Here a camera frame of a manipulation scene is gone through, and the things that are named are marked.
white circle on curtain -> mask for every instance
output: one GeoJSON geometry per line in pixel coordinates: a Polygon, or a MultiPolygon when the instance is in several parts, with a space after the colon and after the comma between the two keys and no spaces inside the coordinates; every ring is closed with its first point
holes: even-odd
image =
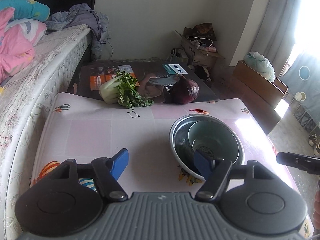
{"type": "Polygon", "coordinates": [[[308,80],[309,77],[310,77],[310,69],[309,69],[307,66],[302,66],[302,67],[299,69],[299,77],[300,77],[302,80],[308,80]]]}
{"type": "Polygon", "coordinates": [[[297,101],[304,101],[306,100],[306,93],[305,92],[298,92],[295,95],[297,101]]]}

plastic bag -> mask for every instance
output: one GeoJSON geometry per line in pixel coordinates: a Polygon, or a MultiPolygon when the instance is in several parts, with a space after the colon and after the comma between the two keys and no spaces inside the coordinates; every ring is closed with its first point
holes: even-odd
{"type": "Polygon", "coordinates": [[[244,56],[244,62],[252,69],[257,71],[265,79],[273,82],[275,71],[269,60],[258,52],[251,51],[244,56]]]}

ribbed gray panel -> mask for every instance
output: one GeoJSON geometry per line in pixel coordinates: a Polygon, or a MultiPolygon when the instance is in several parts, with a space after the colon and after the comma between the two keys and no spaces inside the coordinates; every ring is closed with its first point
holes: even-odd
{"type": "MultiPolygon", "coordinates": [[[[229,225],[214,205],[200,203],[189,193],[134,193],[108,206],[87,229],[57,240],[304,240],[298,233],[261,237],[229,225]]],[[[54,240],[26,233],[19,240],[54,240]]]]}

pink blanket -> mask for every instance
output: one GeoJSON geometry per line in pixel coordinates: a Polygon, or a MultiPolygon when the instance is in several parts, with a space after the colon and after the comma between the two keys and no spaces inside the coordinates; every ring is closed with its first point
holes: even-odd
{"type": "Polygon", "coordinates": [[[35,55],[19,24],[4,32],[13,13],[13,7],[0,11],[0,83],[28,66],[35,55]]]}

metal screw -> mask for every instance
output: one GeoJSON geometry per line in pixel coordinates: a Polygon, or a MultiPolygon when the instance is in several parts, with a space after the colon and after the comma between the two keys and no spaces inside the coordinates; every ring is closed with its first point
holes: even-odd
{"type": "Polygon", "coordinates": [[[197,197],[202,200],[210,200],[213,198],[213,194],[210,191],[199,191],[197,197]]]}
{"type": "Polygon", "coordinates": [[[112,191],[109,194],[109,197],[116,200],[123,199],[125,196],[126,196],[126,193],[120,190],[112,191]]]}

